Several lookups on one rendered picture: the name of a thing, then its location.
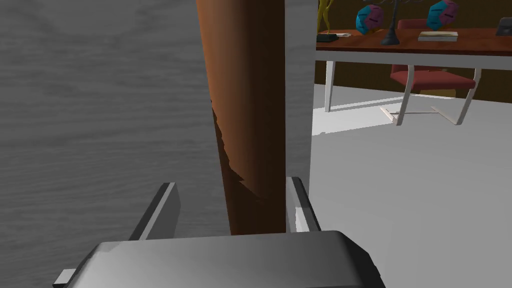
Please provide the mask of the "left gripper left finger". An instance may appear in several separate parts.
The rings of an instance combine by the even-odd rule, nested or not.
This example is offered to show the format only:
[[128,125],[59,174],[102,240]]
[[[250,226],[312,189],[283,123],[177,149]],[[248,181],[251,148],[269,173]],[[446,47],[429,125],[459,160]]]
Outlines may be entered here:
[[180,211],[181,201],[176,183],[163,183],[130,235],[129,240],[174,238]]

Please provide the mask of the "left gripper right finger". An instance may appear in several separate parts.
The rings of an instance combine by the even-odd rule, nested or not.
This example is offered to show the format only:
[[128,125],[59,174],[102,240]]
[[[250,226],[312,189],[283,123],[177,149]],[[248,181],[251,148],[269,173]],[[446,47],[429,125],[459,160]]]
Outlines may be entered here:
[[318,232],[321,227],[299,177],[286,178],[286,231]]

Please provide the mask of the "grey wooden door leaf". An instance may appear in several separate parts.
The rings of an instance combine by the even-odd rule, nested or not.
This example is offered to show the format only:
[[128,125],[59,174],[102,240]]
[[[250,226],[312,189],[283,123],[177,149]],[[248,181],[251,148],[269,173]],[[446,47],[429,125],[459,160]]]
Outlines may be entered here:
[[[318,0],[285,1],[285,184],[309,180]],[[0,0],[0,288],[125,241],[163,183],[177,238],[231,234],[196,0]]]

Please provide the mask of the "brown desk with white legs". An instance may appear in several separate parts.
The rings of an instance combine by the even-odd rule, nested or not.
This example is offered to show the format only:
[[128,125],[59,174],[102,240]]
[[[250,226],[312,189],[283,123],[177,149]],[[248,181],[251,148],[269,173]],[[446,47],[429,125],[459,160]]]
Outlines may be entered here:
[[[481,78],[474,99],[512,104],[512,36],[497,36],[495,28],[459,29],[457,42],[417,41],[419,33],[398,31],[400,45],[383,46],[380,44],[385,30],[370,35],[360,35],[356,30],[351,36],[343,37],[333,43],[319,43],[318,47],[330,48],[370,48],[378,52],[380,58],[389,59],[390,53],[411,52],[415,59],[423,54],[447,55],[455,60],[457,54],[468,56],[462,64],[449,66],[447,70],[462,77],[472,78],[472,70],[482,63]],[[403,92],[404,85],[390,77],[391,65],[387,63],[358,63],[338,61],[335,66],[333,84],[335,86],[358,89]]]

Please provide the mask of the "red chair with white frame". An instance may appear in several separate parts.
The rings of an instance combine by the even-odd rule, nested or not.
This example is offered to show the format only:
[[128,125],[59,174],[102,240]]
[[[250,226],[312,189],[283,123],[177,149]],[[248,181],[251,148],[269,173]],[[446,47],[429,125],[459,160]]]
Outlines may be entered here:
[[452,74],[440,67],[433,66],[412,66],[396,65],[391,66],[390,78],[405,86],[404,97],[398,112],[389,112],[384,109],[385,114],[397,126],[402,124],[409,97],[412,90],[452,90],[468,89],[465,102],[459,117],[454,120],[438,108],[432,107],[428,114],[440,114],[454,125],[461,125],[467,115],[469,106],[474,97],[475,90],[481,80],[482,69],[475,68],[473,79]]

